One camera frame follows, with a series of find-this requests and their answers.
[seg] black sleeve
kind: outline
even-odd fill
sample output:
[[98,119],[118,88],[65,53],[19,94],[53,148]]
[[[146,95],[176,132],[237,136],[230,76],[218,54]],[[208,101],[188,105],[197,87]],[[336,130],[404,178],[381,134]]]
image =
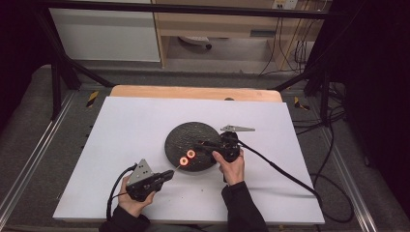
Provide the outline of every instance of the black sleeve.
[[150,225],[150,220],[143,215],[134,217],[123,208],[117,206],[111,220],[104,222],[100,232],[140,232]]
[[268,231],[265,219],[252,201],[245,182],[226,186],[222,197],[228,209],[229,231]]

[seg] red circular marker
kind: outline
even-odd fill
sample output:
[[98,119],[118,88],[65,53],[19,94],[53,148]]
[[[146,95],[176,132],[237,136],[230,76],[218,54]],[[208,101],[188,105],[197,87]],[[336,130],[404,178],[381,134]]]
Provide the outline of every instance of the red circular marker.
[[189,158],[189,159],[192,159],[192,158],[194,158],[196,156],[196,152],[194,151],[194,150],[189,150],[189,151],[187,151],[187,157]]
[[188,164],[188,158],[186,158],[186,157],[182,157],[182,158],[180,158],[180,164],[181,164],[181,166],[186,166],[187,164]]

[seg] wall outlet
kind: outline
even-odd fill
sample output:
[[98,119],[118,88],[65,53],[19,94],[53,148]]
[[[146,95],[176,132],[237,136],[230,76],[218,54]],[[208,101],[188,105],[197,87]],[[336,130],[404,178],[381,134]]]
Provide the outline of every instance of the wall outlet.
[[286,5],[286,0],[275,0],[274,9],[283,10],[284,5]]
[[298,0],[275,0],[273,9],[295,10]]

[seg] wooden table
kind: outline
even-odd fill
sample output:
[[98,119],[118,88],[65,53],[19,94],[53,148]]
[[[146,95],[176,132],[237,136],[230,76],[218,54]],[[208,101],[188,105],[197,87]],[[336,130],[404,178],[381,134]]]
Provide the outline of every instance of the wooden table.
[[110,96],[202,100],[230,98],[236,101],[282,102],[278,91],[226,88],[118,85],[112,89]]

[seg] white cabinet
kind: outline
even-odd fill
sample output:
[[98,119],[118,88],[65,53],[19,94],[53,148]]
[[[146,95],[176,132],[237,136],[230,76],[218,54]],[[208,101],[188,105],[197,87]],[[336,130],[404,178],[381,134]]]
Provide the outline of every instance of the white cabinet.
[[[150,0],[102,1],[151,3]],[[152,13],[50,11],[63,47],[74,60],[160,61]]]

